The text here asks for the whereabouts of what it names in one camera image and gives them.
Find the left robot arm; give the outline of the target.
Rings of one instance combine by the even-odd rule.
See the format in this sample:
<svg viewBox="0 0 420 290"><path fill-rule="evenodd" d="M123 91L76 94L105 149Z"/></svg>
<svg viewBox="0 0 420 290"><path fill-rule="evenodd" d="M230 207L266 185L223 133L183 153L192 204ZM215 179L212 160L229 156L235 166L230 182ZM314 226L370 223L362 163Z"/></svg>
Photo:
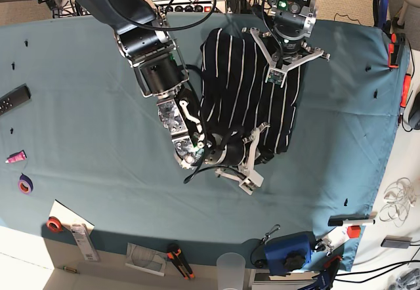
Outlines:
<svg viewBox="0 0 420 290"><path fill-rule="evenodd" d="M243 28L260 48L268 64L265 81L283 87L288 73L317 58L331 55L307 43L315 26L316 0L262 0L253 6L266 31Z"/></svg>

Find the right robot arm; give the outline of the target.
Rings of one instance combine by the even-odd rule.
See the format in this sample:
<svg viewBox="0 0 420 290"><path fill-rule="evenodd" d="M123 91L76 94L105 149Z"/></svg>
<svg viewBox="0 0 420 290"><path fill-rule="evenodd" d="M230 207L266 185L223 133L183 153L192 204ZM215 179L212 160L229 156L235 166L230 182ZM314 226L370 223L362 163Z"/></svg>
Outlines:
<svg viewBox="0 0 420 290"><path fill-rule="evenodd" d="M145 97L157 98L158 115L170 132L178 164L194 174L214 170L235 180L247 194L263 183L255 170L263 123L250 133L233 127L210 133L189 72L171 37L172 27L152 0L76 0L114 31L117 47L130 63Z"/></svg>

